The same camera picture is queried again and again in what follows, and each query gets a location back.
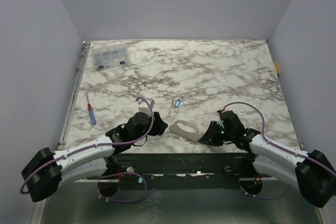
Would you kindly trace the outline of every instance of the blue screwdriver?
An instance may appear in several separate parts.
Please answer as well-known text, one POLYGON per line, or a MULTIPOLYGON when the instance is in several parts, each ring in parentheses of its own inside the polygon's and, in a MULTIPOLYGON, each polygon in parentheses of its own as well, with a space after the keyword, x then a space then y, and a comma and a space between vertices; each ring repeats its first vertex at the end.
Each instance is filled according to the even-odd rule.
POLYGON ((89 111, 89 116, 90 116, 91 124, 92 125, 96 125, 96 119, 94 117, 93 109, 92 109, 91 104, 89 102, 89 96, 88 96, 87 93, 86 93, 86 99, 88 100, 88 111, 89 111))

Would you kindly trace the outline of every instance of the white marble surface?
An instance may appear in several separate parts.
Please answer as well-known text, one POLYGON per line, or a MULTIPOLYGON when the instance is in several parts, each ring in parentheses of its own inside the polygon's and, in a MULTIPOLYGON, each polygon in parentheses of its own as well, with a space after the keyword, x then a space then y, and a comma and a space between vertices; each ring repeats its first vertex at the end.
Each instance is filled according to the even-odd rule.
MULTIPOLYGON (((266 135, 299 148, 274 65, 264 40, 187 41, 131 40, 94 41, 88 54, 66 147, 93 140, 138 111, 135 98, 155 100, 154 110, 171 125, 186 120, 203 134, 217 110, 227 103, 243 101, 256 106, 265 116, 266 135), (98 48, 127 44, 131 64, 96 70, 92 52, 98 48), (90 124, 85 92, 89 92, 97 125, 90 124), (178 112, 171 100, 181 99, 178 112)), ((228 110, 238 114, 245 127, 261 129, 257 113, 244 105, 228 110)), ((191 144, 167 129, 150 136, 143 147, 128 153, 239 152, 234 145, 208 147, 191 144)))

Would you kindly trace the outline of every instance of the white wall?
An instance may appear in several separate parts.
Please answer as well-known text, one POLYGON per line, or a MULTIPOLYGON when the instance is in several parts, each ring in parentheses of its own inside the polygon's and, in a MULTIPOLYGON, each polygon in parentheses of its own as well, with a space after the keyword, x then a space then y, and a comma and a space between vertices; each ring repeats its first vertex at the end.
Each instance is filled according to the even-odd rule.
POLYGON ((80 36, 270 39, 291 0, 62 0, 80 36))
POLYGON ((0 223, 29 223, 21 170, 55 148, 82 49, 61 0, 0 0, 0 223))
POLYGON ((336 0, 293 0, 269 48, 299 141, 336 167, 336 0))

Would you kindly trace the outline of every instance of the small blue object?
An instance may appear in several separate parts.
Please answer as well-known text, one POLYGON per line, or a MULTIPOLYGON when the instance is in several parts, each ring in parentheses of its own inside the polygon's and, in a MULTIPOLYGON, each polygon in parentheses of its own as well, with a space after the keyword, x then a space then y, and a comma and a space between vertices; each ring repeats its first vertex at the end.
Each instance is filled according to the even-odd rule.
POLYGON ((175 108, 178 108, 181 104, 181 100, 177 99, 176 102, 174 103, 175 108))
POLYGON ((90 120, 91 120, 91 124, 92 125, 96 125, 96 118, 94 117, 94 113, 93 113, 93 110, 89 110, 89 115, 90 115, 90 120))

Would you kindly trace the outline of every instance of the purple cable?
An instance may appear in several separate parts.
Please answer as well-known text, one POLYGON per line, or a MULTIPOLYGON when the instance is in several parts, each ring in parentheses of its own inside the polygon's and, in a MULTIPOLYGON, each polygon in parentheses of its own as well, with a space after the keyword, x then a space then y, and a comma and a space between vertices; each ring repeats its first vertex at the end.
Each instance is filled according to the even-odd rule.
MULTIPOLYGON (((282 146, 280 146, 280 145, 277 145, 276 143, 274 143, 274 142, 268 140, 268 139, 265 137, 265 118, 264 118, 264 116, 262 115, 262 113, 261 113, 256 107, 254 107, 253 105, 251 105, 251 104, 249 104, 249 103, 246 103, 246 102, 231 102, 231 103, 225 105, 224 108, 222 109, 222 111, 224 111, 228 106, 233 105, 233 104, 243 104, 243 105, 249 106, 249 107, 251 107, 252 109, 254 109, 254 110, 260 115, 261 120, 262 120, 262 122, 263 122, 263 123, 262 123, 263 125, 262 125, 262 127, 261 127, 261 136, 262 136, 263 139, 266 141, 266 143, 268 143, 268 144, 270 144, 270 145, 273 145, 274 147, 276 147, 276 148, 278 148, 278 149, 280 149, 280 150, 282 150, 282 151, 284 151, 284 152, 287 152, 287 153, 289 153, 289 154, 297 155, 298 157, 302 157, 302 158, 305 158, 305 159, 307 159, 307 160, 309 160, 309 161, 312 161, 313 163, 319 165, 320 167, 322 167, 323 169, 325 169, 327 172, 329 172, 332 176, 334 176, 334 177, 336 178, 336 173, 335 173, 334 171, 332 171, 331 169, 327 168, 325 165, 321 164, 320 162, 316 161, 315 159, 313 159, 313 158, 311 158, 311 157, 308 157, 308 156, 304 156, 304 155, 302 155, 302 154, 295 154, 295 152, 290 151, 290 150, 288 150, 288 149, 286 149, 286 148, 284 148, 284 147, 282 147, 282 146)), ((278 198, 283 198, 283 197, 287 196, 289 191, 287 191, 287 192, 286 192, 285 194, 283 194, 282 196, 279 196, 278 198)))
POLYGON ((123 199, 113 199, 113 198, 105 197, 101 194, 100 188, 97 187, 97 191, 99 193, 99 198, 103 198, 103 199, 106 199, 107 201, 111 200, 111 201, 115 201, 115 202, 119 202, 119 203, 135 203, 135 202, 138 202, 138 201, 141 201, 141 200, 145 199, 147 197, 147 183, 146 183, 146 180, 138 173, 117 173, 117 174, 113 174, 113 175, 98 176, 98 178, 110 178, 110 177, 116 177, 116 176, 128 175, 128 174, 138 176, 139 178, 141 178, 143 180, 144 191, 143 191, 143 194, 139 198, 132 199, 132 200, 123 200, 123 199))
MULTIPOLYGON (((67 153, 67 157, 69 157, 69 156, 71 156, 71 155, 73 155, 73 154, 76 154, 76 153, 78 153, 78 152, 81 152, 81 151, 84 151, 84 150, 87 150, 87 149, 90 149, 90 148, 98 147, 98 146, 106 146, 106 145, 112 145, 112 146, 115 146, 115 145, 133 144, 133 143, 135 143, 135 142, 137 142, 137 141, 142 140, 144 137, 146 137, 146 136, 151 132, 152 127, 153 127, 153 124, 154 124, 154 112, 153 112, 153 109, 151 108, 150 104, 148 103, 148 101, 146 101, 145 98, 143 98, 143 97, 137 97, 137 98, 136 98, 136 101, 137 101, 138 99, 140 99, 140 100, 142 100, 142 101, 144 101, 144 102, 146 103, 146 105, 148 106, 148 108, 149 108, 149 110, 150 110, 150 112, 151 112, 151 119, 152 119, 152 120, 151 120, 151 125, 149 126, 147 132, 146 132, 142 137, 140 137, 140 138, 138 138, 138 139, 136 139, 136 140, 132 140, 132 141, 128 141, 128 142, 122 142, 122 143, 100 143, 100 144, 98 144, 97 146, 96 146, 95 144, 88 145, 88 146, 85 146, 85 147, 83 147, 83 148, 80 148, 80 149, 77 149, 77 150, 75 150, 75 151, 72 151, 72 152, 67 153)), ((33 171, 33 172, 32 172, 32 173, 25 179, 25 181, 23 182, 23 184, 22 184, 22 186, 21 186, 21 188, 20 188, 20 193, 21 193, 21 194, 29 194, 29 191, 23 191, 23 190, 24 190, 25 186, 27 185, 28 181, 29 181, 35 174, 37 174, 40 170, 42 170, 42 169, 45 168, 46 166, 51 165, 52 163, 55 163, 55 162, 57 162, 57 161, 59 161, 59 160, 61 160, 61 159, 65 159, 65 158, 67 158, 67 157, 65 157, 64 155, 62 155, 62 156, 60 156, 60 157, 58 157, 58 158, 55 158, 55 159, 53 159, 53 160, 51 160, 51 161, 46 162, 45 164, 43 164, 43 165, 41 165, 39 168, 37 168, 35 171, 33 171)))
POLYGON ((242 186, 241 186, 241 189, 245 192, 246 195, 251 196, 251 197, 253 197, 253 198, 255 198, 255 199, 261 199, 261 200, 277 200, 277 199, 285 198, 287 195, 289 195, 289 193, 292 191, 293 188, 290 186, 290 187, 288 188, 288 190, 287 190, 284 194, 282 194, 281 196, 275 197, 275 198, 264 198, 264 197, 260 197, 260 196, 256 196, 256 195, 250 194, 250 193, 248 193, 242 186))

